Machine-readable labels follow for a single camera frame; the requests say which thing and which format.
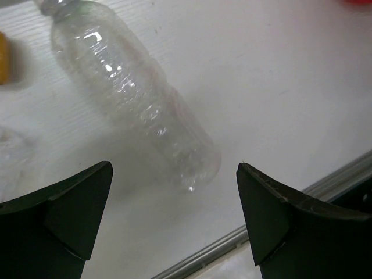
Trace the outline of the large clear plastic bottle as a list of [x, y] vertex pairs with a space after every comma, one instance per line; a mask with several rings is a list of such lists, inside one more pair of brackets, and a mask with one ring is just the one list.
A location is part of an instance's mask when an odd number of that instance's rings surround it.
[[160, 64], [113, 9], [95, 1], [36, 1], [51, 48], [84, 99], [121, 131], [165, 182], [194, 191], [221, 155]]

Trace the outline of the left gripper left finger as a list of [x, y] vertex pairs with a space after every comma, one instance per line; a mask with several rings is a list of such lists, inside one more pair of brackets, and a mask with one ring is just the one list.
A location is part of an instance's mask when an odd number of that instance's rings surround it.
[[102, 161], [1, 203], [1, 278], [81, 278], [113, 177]]

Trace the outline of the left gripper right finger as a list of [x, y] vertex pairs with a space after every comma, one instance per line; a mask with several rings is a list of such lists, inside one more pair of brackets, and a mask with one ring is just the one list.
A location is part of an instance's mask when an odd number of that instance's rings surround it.
[[237, 184], [263, 278], [370, 278], [371, 181], [323, 202], [240, 163]]

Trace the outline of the red mesh plastic bin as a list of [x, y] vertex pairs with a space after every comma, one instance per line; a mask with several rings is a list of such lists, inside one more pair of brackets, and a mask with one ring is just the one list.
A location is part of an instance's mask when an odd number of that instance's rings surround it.
[[372, 0], [345, 0], [350, 5], [368, 6], [372, 4]]

